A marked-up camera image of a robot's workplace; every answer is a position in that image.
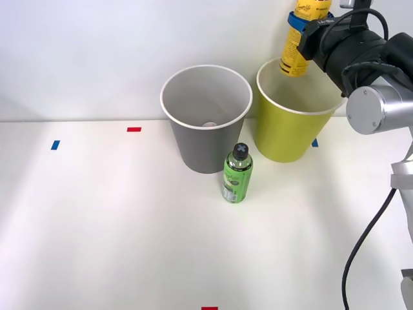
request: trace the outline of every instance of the red tape marker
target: red tape marker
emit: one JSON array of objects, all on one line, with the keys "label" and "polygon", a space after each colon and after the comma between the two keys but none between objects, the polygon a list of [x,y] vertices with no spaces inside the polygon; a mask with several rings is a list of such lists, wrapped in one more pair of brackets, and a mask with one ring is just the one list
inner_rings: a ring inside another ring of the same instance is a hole
[{"label": "red tape marker", "polygon": [[128,127],[127,132],[141,132],[142,127]]}]

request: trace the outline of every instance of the paper cup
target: paper cup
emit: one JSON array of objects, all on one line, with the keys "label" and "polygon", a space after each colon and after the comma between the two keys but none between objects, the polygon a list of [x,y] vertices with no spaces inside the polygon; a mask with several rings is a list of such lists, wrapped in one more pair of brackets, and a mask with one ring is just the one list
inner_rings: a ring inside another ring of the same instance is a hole
[{"label": "paper cup", "polygon": [[273,59],[259,69],[257,85],[255,142],[265,157],[281,163],[300,159],[342,103],[337,86],[313,62],[306,75],[292,78]]},{"label": "paper cup", "polygon": [[252,90],[237,72],[215,65],[186,68],[161,91],[184,163],[193,171],[223,170],[225,156],[238,141]]}]

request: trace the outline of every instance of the yellow paper cup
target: yellow paper cup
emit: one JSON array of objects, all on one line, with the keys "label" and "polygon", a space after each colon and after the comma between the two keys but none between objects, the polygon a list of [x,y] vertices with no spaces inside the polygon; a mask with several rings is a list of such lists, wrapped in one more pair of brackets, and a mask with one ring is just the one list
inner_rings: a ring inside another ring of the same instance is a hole
[{"label": "yellow paper cup", "polygon": [[279,59],[265,63],[257,74],[260,92],[255,142],[270,160],[296,161],[342,104],[340,91],[313,62],[307,74],[288,77]]}]

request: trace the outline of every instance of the bottle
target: bottle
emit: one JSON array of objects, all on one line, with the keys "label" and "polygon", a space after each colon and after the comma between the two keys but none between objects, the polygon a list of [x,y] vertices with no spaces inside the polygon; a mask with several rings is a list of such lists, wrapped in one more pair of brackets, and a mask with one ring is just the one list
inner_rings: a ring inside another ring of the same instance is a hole
[{"label": "bottle", "polygon": [[223,197],[230,203],[239,203],[247,194],[252,173],[252,158],[245,143],[235,144],[225,158]]},{"label": "bottle", "polygon": [[[322,19],[327,17],[330,6],[331,0],[297,0],[294,15],[306,21]],[[279,66],[282,73],[291,77],[304,75],[308,68],[308,61],[297,50],[300,40],[301,33],[290,27]]]}]

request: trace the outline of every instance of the blue tape marker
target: blue tape marker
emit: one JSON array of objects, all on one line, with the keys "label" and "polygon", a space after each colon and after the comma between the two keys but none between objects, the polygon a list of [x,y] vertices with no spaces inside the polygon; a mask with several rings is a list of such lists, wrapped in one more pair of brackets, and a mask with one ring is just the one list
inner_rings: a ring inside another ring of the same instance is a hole
[{"label": "blue tape marker", "polygon": [[51,150],[57,150],[57,148],[59,147],[59,144],[60,144],[60,140],[55,140],[53,142]]}]

